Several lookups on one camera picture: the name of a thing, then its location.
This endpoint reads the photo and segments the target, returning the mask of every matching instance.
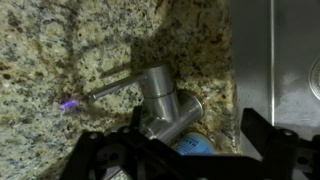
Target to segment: blue object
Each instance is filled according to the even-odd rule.
[[[180,155],[204,154],[212,155],[213,145],[205,136],[198,133],[189,133],[184,136],[174,148]]]
[[[72,105],[74,105],[75,103],[76,103],[76,101],[73,100],[73,99],[71,99],[71,100],[69,100],[69,101],[61,104],[61,105],[60,105],[60,108],[61,108],[61,109],[66,109],[67,107],[72,106]]]

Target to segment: stainless steel sink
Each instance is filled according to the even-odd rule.
[[[252,107],[302,138],[320,134],[320,1],[233,0],[231,16],[239,117]],[[260,158],[244,136],[241,146]]]

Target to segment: granite countertop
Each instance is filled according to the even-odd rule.
[[[55,179],[82,130],[127,122],[137,85],[90,90],[152,61],[170,61],[178,88],[197,93],[217,153],[238,152],[226,0],[3,0],[0,5],[0,179]]]

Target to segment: blue bottle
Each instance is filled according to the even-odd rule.
[[[188,133],[174,147],[180,155],[212,155],[214,153],[213,145],[210,140],[199,133]]]

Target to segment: faucet base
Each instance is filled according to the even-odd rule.
[[[171,123],[179,119],[179,100],[177,91],[157,98],[144,98],[143,107],[152,120],[157,119]]]
[[[178,102],[180,117],[177,120],[147,119],[142,132],[150,139],[156,138],[168,144],[190,124],[203,117],[203,104],[195,93],[185,90],[178,92]]]

